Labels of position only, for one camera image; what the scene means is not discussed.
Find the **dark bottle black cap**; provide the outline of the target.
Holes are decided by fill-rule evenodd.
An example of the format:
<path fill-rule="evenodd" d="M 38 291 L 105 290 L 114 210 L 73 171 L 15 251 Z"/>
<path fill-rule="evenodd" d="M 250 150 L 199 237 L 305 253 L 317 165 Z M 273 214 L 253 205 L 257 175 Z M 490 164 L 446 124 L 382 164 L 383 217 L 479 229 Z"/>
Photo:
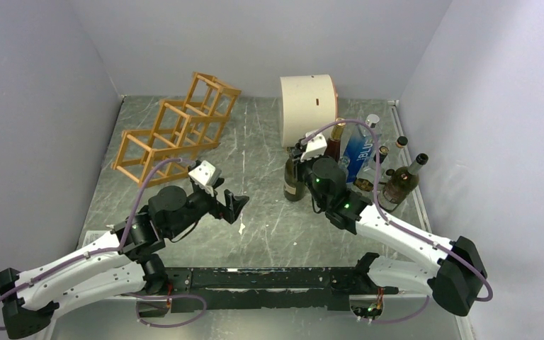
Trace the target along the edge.
<path fill-rule="evenodd" d="M 305 196 L 305 185 L 297 180 L 290 148 L 286 147 L 285 150 L 288 158 L 284 168 L 283 194 L 287 200 L 297 202 Z"/>

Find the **dark bottle gold cap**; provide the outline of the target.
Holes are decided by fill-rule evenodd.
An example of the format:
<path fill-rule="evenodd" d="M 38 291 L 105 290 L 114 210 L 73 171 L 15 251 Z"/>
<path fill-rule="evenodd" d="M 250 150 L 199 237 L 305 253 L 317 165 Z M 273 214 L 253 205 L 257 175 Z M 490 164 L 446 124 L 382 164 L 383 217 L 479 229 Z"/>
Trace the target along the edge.
<path fill-rule="evenodd" d="M 342 123 L 342 118 L 337 118 L 335 124 L 327 138 L 327 148 L 324 152 L 325 156 L 331 157 L 336 163 L 339 162 L 341 157 L 341 137 L 346 126 L 346 123 Z"/>

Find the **blue square glass bottle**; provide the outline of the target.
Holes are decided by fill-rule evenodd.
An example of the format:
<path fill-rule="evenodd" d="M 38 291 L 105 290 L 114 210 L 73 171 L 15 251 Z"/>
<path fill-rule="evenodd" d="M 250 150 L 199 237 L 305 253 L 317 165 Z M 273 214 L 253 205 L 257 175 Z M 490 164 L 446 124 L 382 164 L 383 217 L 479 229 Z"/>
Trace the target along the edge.
<path fill-rule="evenodd" d="M 369 160 L 374 148 L 370 131 L 362 125 L 355 124 L 351 131 L 344 153 L 339 159 L 339 166 L 346 175 L 346 182 L 356 180 L 361 167 Z"/>

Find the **clear bottle dark cap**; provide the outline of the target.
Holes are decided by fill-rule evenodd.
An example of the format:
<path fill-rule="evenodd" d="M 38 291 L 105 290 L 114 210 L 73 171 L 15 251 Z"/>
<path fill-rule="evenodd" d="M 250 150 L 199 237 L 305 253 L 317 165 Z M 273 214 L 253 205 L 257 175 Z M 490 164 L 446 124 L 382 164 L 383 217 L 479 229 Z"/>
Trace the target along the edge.
<path fill-rule="evenodd" d="M 379 158 L 380 164 L 384 162 L 389 153 L 389 148 L 380 146 L 378 151 L 370 158 L 370 160 L 358 172 L 356 180 L 353 182 L 362 194 L 372 193 L 374 189 L 374 180 L 376 177 L 376 161 Z"/>

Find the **clear glass bottle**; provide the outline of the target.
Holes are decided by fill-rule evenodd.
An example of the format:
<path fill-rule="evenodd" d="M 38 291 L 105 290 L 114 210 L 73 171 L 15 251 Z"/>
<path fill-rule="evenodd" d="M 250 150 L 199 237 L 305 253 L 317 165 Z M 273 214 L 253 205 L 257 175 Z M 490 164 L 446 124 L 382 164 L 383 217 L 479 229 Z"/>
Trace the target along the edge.
<path fill-rule="evenodd" d="M 405 136 L 403 136 L 403 135 L 402 135 L 402 136 L 399 136 L 399 137 L 396 139 L 396 142 L 395 142 L 396 147 L 399 148 L 399 149 L 403 149 L 403 148 L 405 148 L 405 147 L 407 146 L 408 141 L 409 141 L 409 140 L 408 140 L 407 137 L 405 137 Z"/>

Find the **dark green wine bottle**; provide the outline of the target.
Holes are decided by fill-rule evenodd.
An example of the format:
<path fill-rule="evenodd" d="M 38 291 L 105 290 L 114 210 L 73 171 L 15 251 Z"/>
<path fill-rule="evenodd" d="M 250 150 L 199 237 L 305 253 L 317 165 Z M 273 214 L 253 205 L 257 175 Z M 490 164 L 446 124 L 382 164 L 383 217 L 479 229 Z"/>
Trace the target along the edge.
<path fill-rule="evenodd" d="M 379 206 L 392 213 L 419 185 L 419 172 L 429 161 L 426 153 L 420 153 L 409 166 L 398 168 L 378 194 Z"/>

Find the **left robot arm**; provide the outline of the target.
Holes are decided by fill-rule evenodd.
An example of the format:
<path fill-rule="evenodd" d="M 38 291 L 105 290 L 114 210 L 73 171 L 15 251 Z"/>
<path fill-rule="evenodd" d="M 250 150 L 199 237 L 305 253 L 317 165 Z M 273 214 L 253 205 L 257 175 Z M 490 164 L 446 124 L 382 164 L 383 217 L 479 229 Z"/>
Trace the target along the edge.
<path fill-rule="evenodd" d="M 202 217 L 232 224 L 249 202 L 245 195 L 193 185 L 187 194 L 167 186 L 134 217 L 61 259 L 29 271 L 0 272 L 1 313 L 10 339 L 34 335 L 62 315 L 114 295 L 169 289 L 169 277 L 157 251 L 198 224 Z"/>

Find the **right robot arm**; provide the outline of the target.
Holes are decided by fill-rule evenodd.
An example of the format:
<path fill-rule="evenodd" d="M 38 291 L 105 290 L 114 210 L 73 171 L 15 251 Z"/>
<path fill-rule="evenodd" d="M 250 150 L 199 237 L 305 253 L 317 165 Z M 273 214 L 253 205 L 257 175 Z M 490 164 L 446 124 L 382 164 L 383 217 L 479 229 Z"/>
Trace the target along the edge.
<path fill-rule="evenodd" d="M 295 176 L 310 191 L 315 207 L 340 230 L 388 245 L 407 261 L 378 256 L 354 274 L 362 293 L 378 286 L 430 295 L 445 311 L 464 317 L 479 302 L 487 272 L 475 243 L 453 241 L 416 228 L 379 210 L 343 182 L 344 173 L 329 157 L 292 162 Z"/>

